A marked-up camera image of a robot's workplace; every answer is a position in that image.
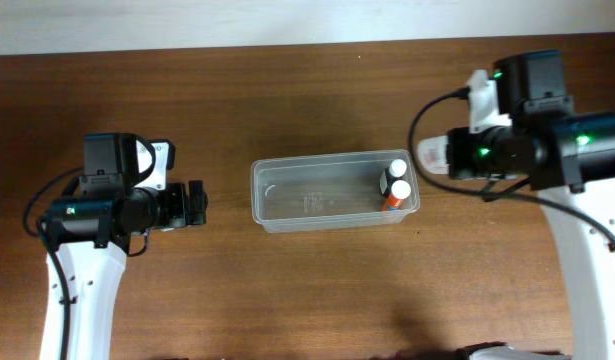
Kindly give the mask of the white pump bottle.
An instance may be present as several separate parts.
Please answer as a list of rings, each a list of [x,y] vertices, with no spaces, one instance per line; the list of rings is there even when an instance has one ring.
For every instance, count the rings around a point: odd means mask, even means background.
[[[448,136],[438,136],[420,141],[416,154],[423,168],[434,175],[448,175],[449,164],[446,155]]]

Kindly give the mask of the orange glue stick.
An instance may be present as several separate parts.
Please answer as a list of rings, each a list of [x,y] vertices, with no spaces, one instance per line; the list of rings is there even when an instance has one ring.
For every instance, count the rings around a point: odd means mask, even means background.
[[[411,195],[411,186],[405,180],[395,181],[391,188],[385,203],[383,204],[383,211],[396,211],[399,210],[403,202]]]

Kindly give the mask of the dark bottle white cap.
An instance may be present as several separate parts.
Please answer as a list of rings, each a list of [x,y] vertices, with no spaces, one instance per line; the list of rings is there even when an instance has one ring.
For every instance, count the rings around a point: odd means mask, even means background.
[[[393,160],[384,169],[379,181],[380,193],[383,197],[388,197],[391,186],[395,181],[402,180],[407,171],[407,163],[402,159]]]

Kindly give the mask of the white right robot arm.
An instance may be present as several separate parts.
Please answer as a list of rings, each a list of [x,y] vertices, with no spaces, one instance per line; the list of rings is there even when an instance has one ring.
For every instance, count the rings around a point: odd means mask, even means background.
[[[553,233],[576,359],[615,359],[615,113],[448,133],[453,179],[526,176]]]

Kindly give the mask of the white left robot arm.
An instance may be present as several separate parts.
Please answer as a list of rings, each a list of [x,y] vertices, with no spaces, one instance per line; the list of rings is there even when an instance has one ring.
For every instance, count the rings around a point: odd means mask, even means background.
[[[200,180],[95,193],[73,178],[36,222],[49,280],[41,358],[108,358],[132,237],[202,226],[207,205]]]

